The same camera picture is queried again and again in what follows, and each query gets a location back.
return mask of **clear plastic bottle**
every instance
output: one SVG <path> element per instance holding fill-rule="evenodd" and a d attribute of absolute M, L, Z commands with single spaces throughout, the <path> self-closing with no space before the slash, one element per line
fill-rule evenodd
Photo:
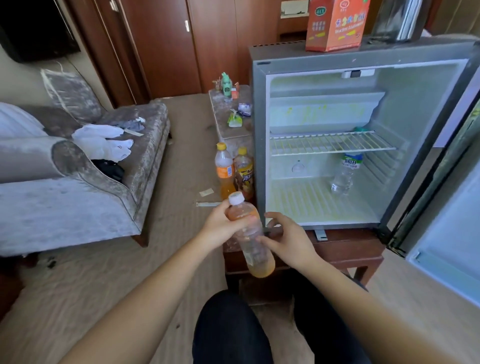
<path fill-rule="evenodd" d="M 216 173 L 220 180 L 220 196 L 222 200 L 225 200 L 232 192 L 236 191 L 233 185 L 235 167 L 233 166 L 233 158 L 227 151 L 227 145 L 225 143 L 217 143 L 216 148 Z"/>
<path fill-rule="evenodd" d="M 246 201 L 253 198 L 253 158 L 247 154 L 247 147 L 241 146 L 233 159 L 235 164 L 235 186 L 243 193 Z"/>
<path fill-rule="evenodd" d="M 342 163 L 338 167 L 332 183 L 332 193 L 348 194 L 353 185 L 353 174 L 360 168 L 363 161 L 362 154 L 347 154 L 342 157 Z"/>
<path fill-rule="evenodd" d="M 255 240 L 257 236 L 264 234 L 257 209 L 254 205 L 245 202 L 245 198 L 240 191 L 232 193 L 228 200 L 232 205 L 227 210 L 229 220 L 238 220 L 247 215 L 258 218 L 258 222 L 254 226 L 237 231 L 233 234 L 233 237 L 240 244 L 250 273 L 257 278 L 269 276 L 275 269 L 275 260 L 272 252 L 265 245 Z"/>

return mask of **box logo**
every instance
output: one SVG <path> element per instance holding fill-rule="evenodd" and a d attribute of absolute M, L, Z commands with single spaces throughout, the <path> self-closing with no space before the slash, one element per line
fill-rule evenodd
<path fill-rule="evenodd" d="M 317 15 L 317 16 L 322 16 L 326 12 L 327 12 L 327 8 L 324 7 L 324 6 L 320 6 L 320 7 L 315 9 L 315 15 Z"/>

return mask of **black cloth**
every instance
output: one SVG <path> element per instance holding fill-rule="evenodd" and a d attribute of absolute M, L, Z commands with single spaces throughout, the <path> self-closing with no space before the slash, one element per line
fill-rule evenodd
<path fill-rule="evenodd" d="M 315 364 L 371 364 L 318 289 L 293 269 L 290 284 L 295 323 L 315 355 Z M 215 294 L 203 307 L 192 354 L 193 364 L 273 364 L 270 343 L 260 322 L 246 302 L 230 291 Z"/>
<path fill-rule="evenodd" d="M 92 159 L 92 163 L 95 164 L 95 167 L 97 167 L 100 172 L 105 174 L 107 177 L 110 177 L 121 183 L 125 171 L 118 165 L 118 163 L 107 159 Z"/>

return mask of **small red box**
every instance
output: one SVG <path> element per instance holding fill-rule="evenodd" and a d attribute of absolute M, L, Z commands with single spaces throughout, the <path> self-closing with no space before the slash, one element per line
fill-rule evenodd
<path fill-rule="evenodd" d="M 311 0 L 306 50 L 328 52 L 358 47 L 370 0 Z"/>

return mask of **refrigerator shelf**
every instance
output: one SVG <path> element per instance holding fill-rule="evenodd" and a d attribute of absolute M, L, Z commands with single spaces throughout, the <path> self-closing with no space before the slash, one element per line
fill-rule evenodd
<path fill-rule="evenodd" d="M 270 137 L 272 157 L 395 149 L 374 131 Z"/>
<path fill-rule="evenodd" d="M 267 211 L 279 211 L 300 225 L 380 222 L 354 185 L 348 196 L 331 192 L 331 177 L 272 180 Z"/>

